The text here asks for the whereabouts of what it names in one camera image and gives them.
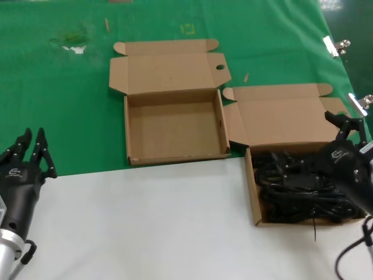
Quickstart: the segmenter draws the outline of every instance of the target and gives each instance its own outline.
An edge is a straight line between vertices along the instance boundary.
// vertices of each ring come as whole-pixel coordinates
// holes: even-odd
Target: open cardboard box
[[[113,89],[125,93],[131,165],[222,159],[229,141],[220,91],[231,79],[215,39],[115,43]]]
[[[228,138],[247,146],[245,165],[254,224],[274,225],[266,219],[267,205],[255,184],[251,156],[268,151],[307,153],[318,151],[336,138],[338,129],[327,122],[325,111],[347,113],[327,84],[249,86],[225,88],[223,96],[236,101],[224,107]],[[319,225],[335,225],[317,219]]]

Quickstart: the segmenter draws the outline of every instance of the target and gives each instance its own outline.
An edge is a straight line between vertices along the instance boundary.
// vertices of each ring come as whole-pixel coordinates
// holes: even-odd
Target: box lid
[[[223,96],[236,101],[224,107],[228,138],[247,146],[329,142],[337,128],[324,112],[347,112],[340,99],[321,97],[332,90],[325,83],[226,88]]]
[[[128,95],[216,88],[231,79],[215,39],[115,43],[109,86]]]

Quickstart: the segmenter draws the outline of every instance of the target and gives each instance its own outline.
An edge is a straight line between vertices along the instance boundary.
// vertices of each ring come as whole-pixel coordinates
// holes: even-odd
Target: logo on robotic hand
[[[19,177],[22,178],[22,170],[19,170],[18,168],[12,168],[9,171],[9,174],[5,176],[5,178],[9,177]]]
[[[347,156],[348,154],[348,152],[345,152],[343,150],[335,150],[334,152],[332,152],[332,159],[334,160],[334,163],[337,163],[341,158]]]

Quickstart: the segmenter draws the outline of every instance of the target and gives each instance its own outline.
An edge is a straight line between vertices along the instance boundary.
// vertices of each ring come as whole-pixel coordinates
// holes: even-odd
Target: wooden stick
[[[244,83],[246,83],[248,79],[249,79],[249,73],[246,73],[246,76],[245,76],[245,79],[244,79]]]
[[[105,19],[105,25],[106,25],[106,31],[107,33],[110,32],[110,27],[109,27],[109,21],[107,19]]]

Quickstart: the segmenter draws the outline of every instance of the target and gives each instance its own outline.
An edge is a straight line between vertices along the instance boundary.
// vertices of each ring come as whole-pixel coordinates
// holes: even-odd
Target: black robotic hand
[[[371,164],[373,154],[367,145],[364,122],[360,118],[325,113],[325,118],[340,131],[334,141],[324,146],[318,154],[318,169],[334,179],[336,187],[361,209],[373,215],[373,184]],[[347,140],[350,131],[359,132],[360,143]]]
[[[27,129],[14,145],[0,155],[0,196],[7,208],[0,228],[16,233],[23,240],[29,232],[41,186],[46,178],[57,178],[42,128],[30,160],[23,161],[31,139],[31,130]],[[47,162],[46,171],[40,168],[42,158]]]

